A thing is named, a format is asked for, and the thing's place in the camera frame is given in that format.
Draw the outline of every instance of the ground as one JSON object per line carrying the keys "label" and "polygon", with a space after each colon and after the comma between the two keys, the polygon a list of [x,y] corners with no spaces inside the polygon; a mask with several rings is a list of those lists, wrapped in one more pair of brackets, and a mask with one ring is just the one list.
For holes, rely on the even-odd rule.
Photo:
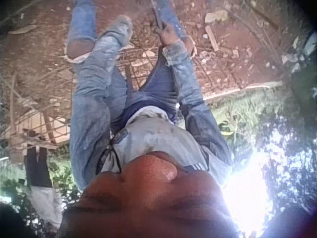
{"label": "ground", "polygon": [[[20,4],[8,8],[11,13],[34,1],[21,0]],[[8,30],[1,34],[1,102],[9,109],[12,76],[17,74],[14,87],[16,117],[30,110],[26,101],[33,102],[32,107],[48,116],[64,118],[69,123],[72,95],[76,87],[76,78],[71,65],[64,59],[65,39],[71,20],[70,0],[38,0],[32,6],[8,14],[11,28],[0,22],[2,29],[16,30],[23,26],[37,26],[25,34],[12,35]],[[97,31],[103,32],[107,25],[127,9],[129,0],[95,0],[97,6]],[[174,0],[173,7],[184,25],[186,32],[193,37],[198,55],[193,58],[197,78],[206,98],[235,89],[244,89],[248,85],[261,85],[272,81],[287,81],[288,74],[282,64],[281,56],[292,49],[293,41],[300,36],[300,45],[308,31],[305,19],[300,12],[290,11],[286,0],[252,1],[263,16],[250,10],[249,1],[227,0],[215,3],[209,0]],[[225,21],[206,24],[205,15],[217,10],[226,10]],[[146,12],[134,22],[132,49],[122,51],[117,65],[125,74],[128,66],[132,74],[132,83],[138,88],[144,83],[156,62],[159,38],[152,33],[155,24],[152,12]],[[205,26],[210,25],[218,45],[215,52],[209,39],[205,39]],[[145,50],[155,53],[153,57],[142,57]],[[140,66],[131,63],[142,60]],[[9,124],[9,113],[2,119]]]}

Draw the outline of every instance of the person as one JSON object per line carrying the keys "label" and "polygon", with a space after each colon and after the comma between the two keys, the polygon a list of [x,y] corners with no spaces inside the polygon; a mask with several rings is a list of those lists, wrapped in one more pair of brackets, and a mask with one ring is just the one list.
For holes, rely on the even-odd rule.
{"label": "person", "polygon": [[[28,131],[29,137],[35,137],[34,131]],[[45,233],[48,236],[57,233],[62,222],[62,198],[59,184],[50,179],[47,165],[47,149],[28,144],[27,155],[24,158],[27,186],[25,180],[19,179],[22,191],[30,200],[36,213],[45,222]]]}
{"label": "person", "polygon": [[[75,1],[67,40],[78,76],[70,154],[83,193],[64,212],[57,237],[238,236],[221,192],[231,154],[203,100],[193,44],[170,2],[156,4],[165,22],[155,30],[162,46],[134,90],[115,59],[129,43],[136,11],[120,15],[95,41],[95,6]],[[177,103],[186,130],[176,125]]]}

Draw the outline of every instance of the leaf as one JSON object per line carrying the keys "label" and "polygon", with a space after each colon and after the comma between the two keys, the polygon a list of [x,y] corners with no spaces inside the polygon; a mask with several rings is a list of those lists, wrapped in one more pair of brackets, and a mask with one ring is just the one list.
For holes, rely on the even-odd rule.
{"label": "leaf", "polygon": [[15,30],[15,31],[9,31],[9,34],[11,35],[19,35],[19,34],[24,34],[24,33],[27,33],[29,31],[32,31],[34,30],[35,28],[37,28],[38,25],[27,25],[23,28],[20,28],[18,30]]}

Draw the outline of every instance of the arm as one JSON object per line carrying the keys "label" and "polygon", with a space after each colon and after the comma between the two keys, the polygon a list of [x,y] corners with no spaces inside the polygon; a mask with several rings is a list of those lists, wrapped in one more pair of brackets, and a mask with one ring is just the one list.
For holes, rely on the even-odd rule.
{"label": "arm", "polygon": [[223,184],[231,172],[231,153],[214,116],[203,100],[188,50],[184,42],[178,39],[166,46],[163,53],[173,70],[186,130],[201,146],[209,172],[218,183]]}
{"label": "arm", "polygon": [[116,56],[132,35],[129,17],[119,16],[98,39],[78,76],[71,119],[72,171],[80,190],[97,173],[110,140],[110,112],[106,104]]}

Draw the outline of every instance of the blue jeans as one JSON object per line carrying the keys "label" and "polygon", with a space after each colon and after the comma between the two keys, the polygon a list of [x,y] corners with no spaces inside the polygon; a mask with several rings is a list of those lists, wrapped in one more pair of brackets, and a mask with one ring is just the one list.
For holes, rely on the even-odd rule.
{"label": "blue jeans", "polygon": [[[161,19],[173,24],[180,37],[185,36],[184,29],[171,8],[169,0],[158,0],[157,6]],[[76,0],[67,42],[71,43],[81,39],[94,41],[97,37],[95,15],[95,6],[92,0]],[[74,68],[78,75],[82,64],[74,65]],[[172,69],[167,66],[162,48],[159,49],[155,67],[139,90],[134,90],[129,86],[116,66],[113,69],[110,88],[110,96],[106,103],[111,114],[113,134],[125,127],[127,120],[134,112],[149,105],[162,108],[167,112],[170,120],[176,122],[177,94]]]}

